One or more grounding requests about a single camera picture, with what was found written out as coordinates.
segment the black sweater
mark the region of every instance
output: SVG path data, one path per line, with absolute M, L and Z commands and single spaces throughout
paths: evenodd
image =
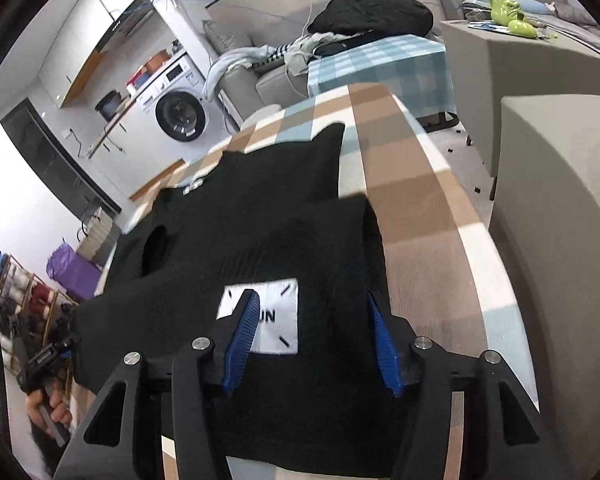
M 97 392 L 129 351 L 170 354 L 204 335 L 224 287 L 298 280 L 298 354 L 251 353 L 216 402 L 231 456 L 344 476 L 388 476 L 406 405 L 382 386 L 366 292 L 386 293 L 366 197 L 338 199 L 344 128 L 224 153 L 197 189 L 160 193 L 119 242 L 105 293 L 75 310 L 76 380 Z M 171 436 L 170 399 L 162 432 Z

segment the plaid tablecloth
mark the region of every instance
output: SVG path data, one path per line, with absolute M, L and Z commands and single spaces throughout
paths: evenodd
M 382 85 L 337 88 L 261 120 L 156 184 L 125 231 L 151 211 L 161 188 L 190 186 L 218 164 L 222 151 L 248 153 L 277 142 L 310 140 L 334 122 L 346 127 L 339 193 L 365 193 L 376 212 L 393 313 L 449 351 L 477 356 L 486 348 L 497 350 L 537 406 L 520 311 L 487 228 L 418 121 Z M 458 476 L 461 441 L 458 397 L 446 478 Z M 163 444 L 167 452 L 173 449 L 168 439 Z M 245 479 L 321 478 L 247 460 L 231 459 L 230 464 Z
M 310 96 L 352 83 L 379 82 L 416 117 L 455 112 L 445 46 L 408 34 L 309 63 Z

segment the black pot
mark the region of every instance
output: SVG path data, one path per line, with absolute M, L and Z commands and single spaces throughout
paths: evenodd
M 95 106 L 95 110 L 100 112 L 100 115 L 104 117 L 107 123 L 113 119 L 116 115 L 116 110 L 122 104 L 122 95 L 117 90 L 112 90 L 105 95 L 98 104 Z

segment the orange container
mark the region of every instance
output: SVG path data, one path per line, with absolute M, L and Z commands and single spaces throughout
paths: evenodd
M 158 70 L 165 61 L 167 61 L 170 58 L 171 56 L 166 50 L 161 50 L 160 52 L 158 52 L 158 54 L 156 54 L 149 61 L 147 61 L 144 66 L 146 67 L 147 72 L 152 74 L 156 70 Z

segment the tile floor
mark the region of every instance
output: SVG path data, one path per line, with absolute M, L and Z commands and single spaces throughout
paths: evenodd
M 475 146 L 466 145 L 466 135 L 460 123 L 453 128 L 429 134 L 429 139 L 446 158 L 458 182 L 474 204 L 480 219 L 488 227 L 493 209 L 493 202 L 489 200 L 493 179 L 484 167 Z

